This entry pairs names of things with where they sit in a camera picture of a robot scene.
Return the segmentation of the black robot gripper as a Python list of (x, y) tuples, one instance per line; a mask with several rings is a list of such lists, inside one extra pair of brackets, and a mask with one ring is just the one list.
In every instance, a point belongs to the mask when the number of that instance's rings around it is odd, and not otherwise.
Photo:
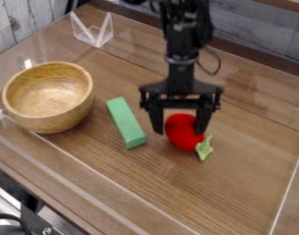
[(140, 108), (148, 111), (154, 133), (162, 134), (162, 108), (186, 108), (196, 110), (194, 131), (206, 130), (213, 111), (220, 109), (222, 87), (208, 84), (194, 78), (194, 64), (169, 64), (166, 78), (158, 82), (142, 84)]

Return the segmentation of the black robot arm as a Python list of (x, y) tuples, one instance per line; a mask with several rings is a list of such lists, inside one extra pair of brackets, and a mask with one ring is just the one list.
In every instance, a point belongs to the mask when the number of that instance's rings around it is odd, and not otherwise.
[(224, 91), (221, 86), (194, 78), (200, 48), (213, 37), (209, 0), (157, 1), (169, 71), (164, 80), (140, 86), (140, 108), (148, 112), (157, 134), (164, 129), (165, 108), (194, 109), (193, 130), (196, 134), (202, 134), (212, 114), (220, 109), (220, 96)]

